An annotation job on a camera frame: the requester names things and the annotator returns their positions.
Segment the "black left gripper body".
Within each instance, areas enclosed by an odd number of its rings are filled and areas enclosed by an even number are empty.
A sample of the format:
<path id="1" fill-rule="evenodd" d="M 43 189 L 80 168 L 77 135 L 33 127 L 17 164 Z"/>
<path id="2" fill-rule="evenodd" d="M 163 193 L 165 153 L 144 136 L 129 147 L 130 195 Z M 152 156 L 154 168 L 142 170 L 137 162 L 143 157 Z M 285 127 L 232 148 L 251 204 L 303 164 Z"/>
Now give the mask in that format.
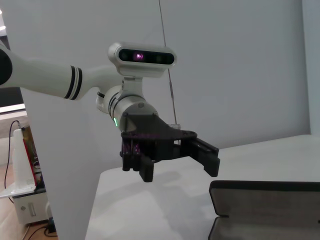
<path id="1" fill-rule="evenodd" d="M 126 114 L 121 131 L 121 155 L 144 155 L 153 161 L 179 157 L 175 141 L 194 140 L 197 134 L 171 127 L 156 114 Z"/>

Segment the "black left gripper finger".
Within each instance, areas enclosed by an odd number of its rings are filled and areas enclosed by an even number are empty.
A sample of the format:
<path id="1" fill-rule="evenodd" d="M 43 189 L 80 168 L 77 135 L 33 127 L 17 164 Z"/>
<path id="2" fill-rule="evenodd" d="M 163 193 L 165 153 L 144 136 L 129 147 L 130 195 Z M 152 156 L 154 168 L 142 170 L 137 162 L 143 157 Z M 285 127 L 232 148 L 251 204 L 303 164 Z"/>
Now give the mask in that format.
<path id="1" fill-rule="evenodd" d="M 220 167 L 219 149 L 199 138 L 181 140 L 180 155 L 191 157 L 203 166 L 211 177 L 217 177 Z"/>
<path id="2" fill-rule="evenodd" d="M 154 163 L 145 156 L 141 146 L 133 139 L 122 139 L 121 144 L 122 170 L 139 172 L 140 177 L 146 183 L 153 181 Z"/>

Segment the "black glasses case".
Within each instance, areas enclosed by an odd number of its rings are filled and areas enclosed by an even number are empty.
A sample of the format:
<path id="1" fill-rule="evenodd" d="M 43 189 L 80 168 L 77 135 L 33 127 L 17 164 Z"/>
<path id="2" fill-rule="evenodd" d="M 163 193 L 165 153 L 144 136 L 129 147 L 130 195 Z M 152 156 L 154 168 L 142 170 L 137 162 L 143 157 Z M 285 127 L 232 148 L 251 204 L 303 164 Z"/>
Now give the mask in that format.
<path id="1" fill-rule="evenodd" d="M 214 180 L 208 240 L 320 240 L 320 182 Z"/>

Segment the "white computer tower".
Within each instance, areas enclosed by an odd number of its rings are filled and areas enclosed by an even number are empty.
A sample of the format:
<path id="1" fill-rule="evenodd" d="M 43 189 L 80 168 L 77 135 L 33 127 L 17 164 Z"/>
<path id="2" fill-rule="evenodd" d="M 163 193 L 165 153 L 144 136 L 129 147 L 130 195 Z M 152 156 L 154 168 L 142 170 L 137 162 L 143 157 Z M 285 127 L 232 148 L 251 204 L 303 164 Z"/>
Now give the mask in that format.
<path id="1" fill-rule="evenodd" d="M 49 220 L 53 216 L 45 188 L 12 197 L 18 222 L 27 225 Z"/>

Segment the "white plastic stand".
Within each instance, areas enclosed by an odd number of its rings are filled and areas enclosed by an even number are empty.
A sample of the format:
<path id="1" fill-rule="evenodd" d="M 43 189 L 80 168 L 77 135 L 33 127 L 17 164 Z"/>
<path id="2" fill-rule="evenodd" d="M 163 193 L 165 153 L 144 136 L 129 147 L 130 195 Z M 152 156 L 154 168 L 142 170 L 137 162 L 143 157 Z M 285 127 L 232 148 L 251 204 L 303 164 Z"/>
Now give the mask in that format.
<path id="1" fill-rule="evenodd" d="M 21 129 L 13 132 L 12 167 L 14 182 L 0 191 L 0 199 L 31 194 L 36 189 L 35 177 L 28 158 Z"/>

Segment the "black background panel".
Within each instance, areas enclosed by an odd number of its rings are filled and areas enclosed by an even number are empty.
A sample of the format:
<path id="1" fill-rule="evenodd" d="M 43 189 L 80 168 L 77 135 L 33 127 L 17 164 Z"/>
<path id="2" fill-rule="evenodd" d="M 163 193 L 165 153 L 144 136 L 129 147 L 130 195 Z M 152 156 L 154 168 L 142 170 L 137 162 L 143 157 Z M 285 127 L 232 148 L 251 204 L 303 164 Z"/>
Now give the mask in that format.
<path id="1" fill-rule="evenodd" d="M 23 103 L 23 96 L 19 87 L 0 88 L 0 108 Z"/>

